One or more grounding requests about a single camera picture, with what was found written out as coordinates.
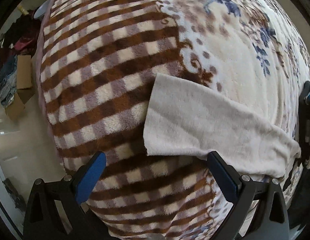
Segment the beige long sleeve shirt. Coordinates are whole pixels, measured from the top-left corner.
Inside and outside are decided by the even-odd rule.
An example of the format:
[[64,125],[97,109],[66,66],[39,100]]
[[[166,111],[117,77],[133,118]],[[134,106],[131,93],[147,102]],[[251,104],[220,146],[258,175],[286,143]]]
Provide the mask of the beige long sleeve shirt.
[[159,73],[143,131],[149,156],[205,159],[216,151],[238,172],[281,178],[301,155],[297,141],[246,106],[197,83]]

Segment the cardboard box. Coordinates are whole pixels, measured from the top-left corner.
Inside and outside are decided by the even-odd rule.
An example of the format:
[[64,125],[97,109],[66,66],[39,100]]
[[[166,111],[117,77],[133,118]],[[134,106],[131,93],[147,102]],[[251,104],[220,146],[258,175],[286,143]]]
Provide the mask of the cardboard box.
[[16,68],[16,92],[13,102],[5,108],[6,115],[15,121],[22,114],[26,103],[34,96],[33,69],[30,55],[18,55]]

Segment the floral plaid bed blanket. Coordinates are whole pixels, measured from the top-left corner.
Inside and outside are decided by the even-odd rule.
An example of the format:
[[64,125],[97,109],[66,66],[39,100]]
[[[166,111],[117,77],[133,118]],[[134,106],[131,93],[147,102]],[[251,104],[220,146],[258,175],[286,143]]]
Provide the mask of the floral plaid bed blanket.
[[87,204],[115,238],[211,239],[211,151],[294,197],[310,55],[276,0],[51,0],[36,78],[66,172],[106,155]]

